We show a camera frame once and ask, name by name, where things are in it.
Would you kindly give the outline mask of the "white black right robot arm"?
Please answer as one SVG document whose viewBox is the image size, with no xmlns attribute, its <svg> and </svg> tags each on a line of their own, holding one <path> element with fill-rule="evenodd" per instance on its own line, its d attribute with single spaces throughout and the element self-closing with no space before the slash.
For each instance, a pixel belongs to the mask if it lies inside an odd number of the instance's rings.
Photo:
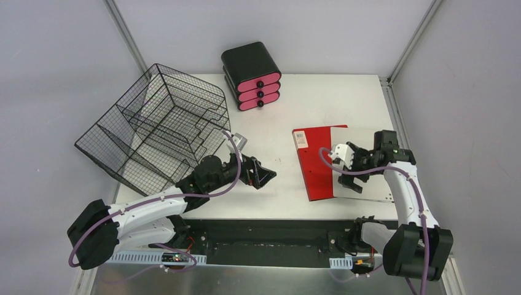
<svg viewBox="0 0 521 295">
<path fill-rule="evenodd" d="M 362 187 L 356 179 L 366 183 L 371 176 L 382 175 L 398 216 L 395 231 L 373 216 L 357 218 L 347 232 L 347 244 L 358 252 L 372 248 L 380 253 L 388 275 L 438 281 L 452 250 L 453 235 L 431 214 L 418 181 L 415 156 L 400 147 L 396 132 L 375 132 L 370 150 L 349 141 L 336 144 L 329 157 L 342 169 L 338 182 L 357 193 Z"/>
</svg>

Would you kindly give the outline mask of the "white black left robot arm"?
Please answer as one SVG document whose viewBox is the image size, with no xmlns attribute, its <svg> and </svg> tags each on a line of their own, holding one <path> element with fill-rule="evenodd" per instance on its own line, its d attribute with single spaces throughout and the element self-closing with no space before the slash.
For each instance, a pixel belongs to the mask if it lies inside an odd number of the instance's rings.
<svg viewBox="0 0 521 295">
<path fill-rule="evenodd" d="M 255 157 L 230 154 L 228 162 L 206 156 L 174 186 L 141 200 L 107 205 L 90 202 L 67 230 L 72 245 L 68 263 L 83 270 L 104 264 L 113 254 L 135 246 L 186 244 L 187 232 L 171 220 L 199 208 L 212 197 L 224 195 L 241 181 L 255 189 L 264 187 L 276 172 Z"/>
</svg>

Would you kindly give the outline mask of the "white binder cover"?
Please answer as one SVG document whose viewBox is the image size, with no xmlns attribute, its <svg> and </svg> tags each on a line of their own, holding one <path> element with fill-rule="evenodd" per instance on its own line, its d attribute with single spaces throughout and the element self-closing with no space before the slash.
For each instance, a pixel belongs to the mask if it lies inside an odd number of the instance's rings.
<svg viewBox="0 0 521 295">
<path fill-rule="evenodd" d="M 332 127 L 330 129 L 332 150 L 340 154 L 338 144 L 351 143 L 358 147 L 356 152 L 347 149 L 347 162 L 335 161 L 332 165 L 349 171 L 363 171 L 371 165 L 363 160 L 370 156 L 374 148 L 374 128 Z M 372 202 L 393 203 L 394 198 L 382 174 L 348 176 L 337 171 L 332 172 L 333 196 L 335 198 L 367 200 Z"/>
</svg>

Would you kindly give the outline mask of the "red binder folder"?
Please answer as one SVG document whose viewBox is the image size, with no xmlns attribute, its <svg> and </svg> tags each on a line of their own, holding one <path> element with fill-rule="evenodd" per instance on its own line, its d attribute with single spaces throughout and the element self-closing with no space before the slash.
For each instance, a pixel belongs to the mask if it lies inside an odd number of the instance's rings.
<svg viewBox="0 0 521 295">
<path fill-rule="evenodd" d="M 309 201 L 327 200 L 334 197 L 332 169 L 319 157 L 320 148 L 332 146 L 333 126 L 297 128 L 292 131 L 305 189 Z"/>
</svg>

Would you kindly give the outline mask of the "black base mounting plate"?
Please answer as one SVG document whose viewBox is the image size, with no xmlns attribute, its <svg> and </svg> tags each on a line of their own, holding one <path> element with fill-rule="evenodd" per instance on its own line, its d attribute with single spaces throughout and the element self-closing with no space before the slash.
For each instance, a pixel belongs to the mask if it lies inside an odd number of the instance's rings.
<svg viewBox="0 0 521 295">
<path fill-rule="evenodd" d="M 169 248 L 205 255 L 207 264 L 326 268 L 331 258 L 370 254 L 354 243 L 355 221 L 172 218 Z"/>
</svg>

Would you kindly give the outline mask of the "pink top drawer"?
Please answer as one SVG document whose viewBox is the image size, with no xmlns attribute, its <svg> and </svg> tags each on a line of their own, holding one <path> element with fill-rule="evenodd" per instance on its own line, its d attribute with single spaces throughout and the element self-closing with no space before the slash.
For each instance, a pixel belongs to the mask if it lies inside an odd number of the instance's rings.
<svg viewBox="0 0 521 295">
<path fill-rule="evenodd" d="M 281 78 L 281 73 L 274 72 L 269 73 L 263 76 L 254 77 L 252 79 L 248 79 L 239 83 L 236 87 L 236 90 L 240 93 L 250 91 L 252 89 L 260 89 L 265 85 L 273 84 L 278 82 Z"/>
</svg>

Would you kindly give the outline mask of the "black drawer cabinet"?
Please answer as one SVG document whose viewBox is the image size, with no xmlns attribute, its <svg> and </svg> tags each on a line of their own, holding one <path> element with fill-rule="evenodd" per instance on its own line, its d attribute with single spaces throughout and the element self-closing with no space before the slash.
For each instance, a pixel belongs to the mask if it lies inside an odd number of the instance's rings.
<svg viewBox="0 0 521 295">
<path fill-rule="evenodd" d="M 281 73 L 266 46 L 260 41 L 225 50 L 221 54 L 221 61 L 225 81 L 237 107 L 241 103 L 237 98 L 239 91 L 236 90 L 240 82 L 269 73 Z"/>
</svg>

